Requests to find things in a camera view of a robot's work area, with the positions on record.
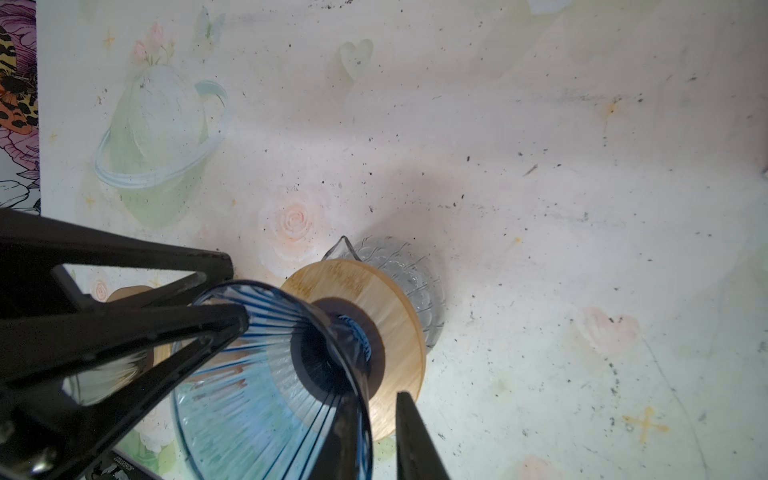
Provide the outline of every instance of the white table surface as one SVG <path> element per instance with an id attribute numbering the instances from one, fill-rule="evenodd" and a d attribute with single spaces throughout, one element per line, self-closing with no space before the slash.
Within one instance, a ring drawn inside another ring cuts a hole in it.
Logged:
<path id="1" fill-rule="evenodd" d="M 342 234 L 429 252 L 448 311 L 417 405 L 453 478 L 765 475 L 768 4 L 205 5 L 226 21 L 201 52 L 200 2 L 39 2 L 44 216 L 219 249 L 277 285 Z M 150 227 L 93 157 L 155 22 L 233 120 L 186 210 Z M 353 80 L 338 51 L 363 39 Z M 265 220 L 294 204 L 298 253 Z M 77 273 L 96 296 L 170 279 Z M 648 407 L 668 429 L 643 444 Z"/>

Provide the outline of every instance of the wooden lid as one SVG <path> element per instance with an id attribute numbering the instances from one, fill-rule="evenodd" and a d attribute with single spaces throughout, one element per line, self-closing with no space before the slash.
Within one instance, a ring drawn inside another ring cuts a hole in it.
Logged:
<path id="1" fill-rule="evenodd" d="M 280 288 L 308 303 L 347 300 L 373 321 L 385 362 L 381 384 L 368 403 L 373 439 L 394 433 L 397 392 L 410 392 L 416 400 L 426 371 L 424 333 L 408 297 L 384 272 L 344 259 L 307 265 Z"/>

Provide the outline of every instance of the round wooden disc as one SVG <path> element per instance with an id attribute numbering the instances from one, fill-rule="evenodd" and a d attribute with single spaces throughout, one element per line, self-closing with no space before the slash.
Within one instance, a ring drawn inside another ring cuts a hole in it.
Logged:
<path id="1" fill-rule="evenodd" d="M 426 346 L 419 317 L 404 292 L 384 272 L 354 260 L 307 265 L 280 287 L 305 302 L 340 298 L 373 321 L 384 345 L 384 376 L 369 400 L 374 440 L 395 431 L 397 392 L 419 397 L 426 371 Z"/>

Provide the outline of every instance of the pink tulip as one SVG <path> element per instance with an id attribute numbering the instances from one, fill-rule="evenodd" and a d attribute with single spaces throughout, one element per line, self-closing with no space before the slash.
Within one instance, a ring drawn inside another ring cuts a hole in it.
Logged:
<path id="1" fill-rule="evenodd" d="M 161 46 L 164 41 L 162 25 L 158 25 L 157 22 L 152 24 L 152 28 L 149 31 L 149 36 L 156 46 Z"/>
<path id="2" fill-rule="evenodd" d="M 138 61 L 142 61 L 147 57 L 147 47 L 142 41 L 136 41 L 134 45 L 134 57 Z"/>

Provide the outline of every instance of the printed heart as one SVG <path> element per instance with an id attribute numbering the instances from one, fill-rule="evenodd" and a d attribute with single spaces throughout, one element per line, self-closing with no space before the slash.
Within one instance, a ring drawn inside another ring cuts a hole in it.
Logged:
<path id="1" fill-rule="evenodd" d="M 373 42 L 368 39 L 362 40 L 357 46 L 348 41 L 339 47 L 341 64 L 353 80 L 360 78 L 362 71 L 371 61 L 371 55 L 373 55 Z"/>
<path id="2" fill-rule="evenodd" d="M 616 356 L 640 338 L 640 324 L 632 316 L 608 316 L 596 306 L 589 306 L 583 311 L 584 316 L 576 321 L 576 327 L 594 351 L 602 356 Z"/>

